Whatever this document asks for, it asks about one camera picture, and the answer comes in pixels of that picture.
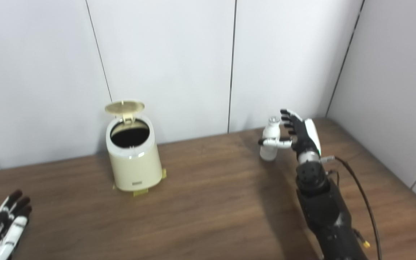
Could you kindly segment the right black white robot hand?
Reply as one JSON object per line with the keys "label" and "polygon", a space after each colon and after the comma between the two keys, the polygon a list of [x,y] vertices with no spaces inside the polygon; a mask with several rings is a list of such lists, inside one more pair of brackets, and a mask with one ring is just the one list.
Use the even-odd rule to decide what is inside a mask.
{"label": "right black white robot hand", "polygon": [[259,139],[258,144],[264,148],[292,149],[296,155],[312,151],[321,156],[321,144],[313,120],[304,120],[289,109],[281,109],[281,122],[289,129],[289,136],[281,138]]}

